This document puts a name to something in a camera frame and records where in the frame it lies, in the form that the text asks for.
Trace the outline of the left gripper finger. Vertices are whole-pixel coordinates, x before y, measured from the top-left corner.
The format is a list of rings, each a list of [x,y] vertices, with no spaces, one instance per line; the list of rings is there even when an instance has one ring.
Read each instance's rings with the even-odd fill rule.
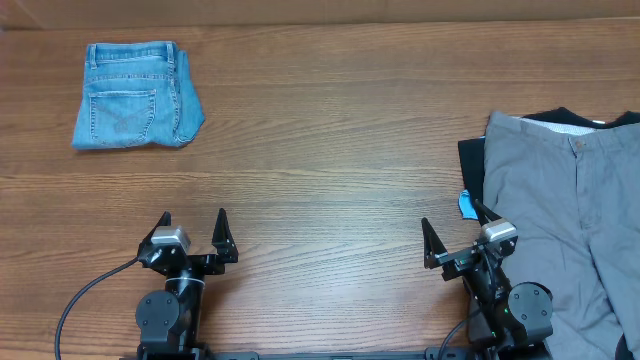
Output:
[[[145,246],[151,243],[151,238],[155,233],[158,227],[170,226],[171,225],[171,213],[169,211],[164,211],[161,215],[158,222],[152,227],[151,231],[143,238],[141,241],[141,245]]]
[[[221,263],[237,263],[239,252],[230,231],[227,213],[224,208],[218,211],[211,243],[216,249]]]

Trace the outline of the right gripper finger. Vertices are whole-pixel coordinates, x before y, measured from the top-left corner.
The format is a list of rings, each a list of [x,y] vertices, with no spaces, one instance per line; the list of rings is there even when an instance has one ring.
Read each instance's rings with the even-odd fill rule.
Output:
[[[426,217],[421,219],[424,243],[424,267],[434,269],[440,267],[443,258],[448,255],[444,244]]]
[[[491,209],[486,207],[481,201],[478,199],[473,200],[473,206],[476,211],[478,221],[481,225],[485,225],[489,222],[497,221],[501,219],[501,216],[493,212]]]

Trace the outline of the grey khaki shorts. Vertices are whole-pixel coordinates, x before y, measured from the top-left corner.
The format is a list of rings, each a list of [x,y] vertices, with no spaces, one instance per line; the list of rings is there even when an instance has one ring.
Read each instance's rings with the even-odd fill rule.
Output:
[[[639,116],[601,124],[491,114],[483,202],[519,240],[503,269],[553,295],[556,359],[639,353]]]

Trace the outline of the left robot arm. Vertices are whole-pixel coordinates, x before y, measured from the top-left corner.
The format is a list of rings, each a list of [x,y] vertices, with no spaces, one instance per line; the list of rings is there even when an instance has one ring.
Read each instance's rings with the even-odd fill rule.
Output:
[[[141,241],[137,261],[165,277],[164,288],[145,295],[136,308],[140,329],[138,359],[212,359],[210,347],[198,340],[205,278],[223,275],[239,252],[227,214],[220,209],[211,240],[213,253],[188,253],[189,236],[163,213]]]

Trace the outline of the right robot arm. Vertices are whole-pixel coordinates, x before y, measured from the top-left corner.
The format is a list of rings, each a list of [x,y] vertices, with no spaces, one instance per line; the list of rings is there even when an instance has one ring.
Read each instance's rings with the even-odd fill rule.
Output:
[[[477,201],[480,235],[463,250],[448,251],[427,218],[421,219],[424,266],[442,278],[462,278],[469,314],[442,341],[437,359],[548,359],[553,334],[551,291],[537,282],[513,285],[502,269],[515,251],[516,227]]]

